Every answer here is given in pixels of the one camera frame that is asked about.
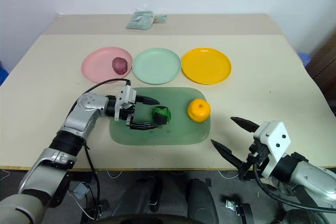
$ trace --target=table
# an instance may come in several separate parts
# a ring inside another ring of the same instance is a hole
[[[132,57],[151,47],[164,47],[182,57],[196,47],[225,53],[233,70],[224,82],[205,86],[180,72],[158,87],[199,89],[212,106],[209,137],[184,146],[126,146],[114,142],[109,119],[101,118],[88,145],[98,169],[231,169],[210,139],[225,144],[245,160],[253,142],[230,120],[239,116],[258,124],[284,121],[291,138],[287,152],[306,156],[318,166],[335,166],[336,118],[321,91],[276,23],[267,15],[169,15],[150,30],[127,30],[131,15],[57,17],[0,87],[1,168],[29,169],[48,147],[73,102],[93,86],[81,74],[81,63],[106,46],[126,49]],[[133,87],[149,87],[132,72]],[[122,82],[97,93],[116,94]],[[82,150],[75,168],[89,168]]]

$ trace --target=light green plate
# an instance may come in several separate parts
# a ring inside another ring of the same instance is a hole
[[[134,75],[149,84],[163,84],[173,80],[181,70],[181,59],[165,48],[147,49],[133,60]]]
[[[167,125],[157,129],[139,131],[131,130],[125,121],[115,121],[111,118],[110,133],[114,141],[124,145],[185,145],[196,144],[205,140],[210,131],[210,118],[203,123],[192,121],[187,115],[189,103],[204,95],[192,88],[134,88],[139,95],[154,98],[160,105],[166,106],[172,113]],[[152,122],[152,109],[155,105],[137,103],[135,107],[135,122]]]

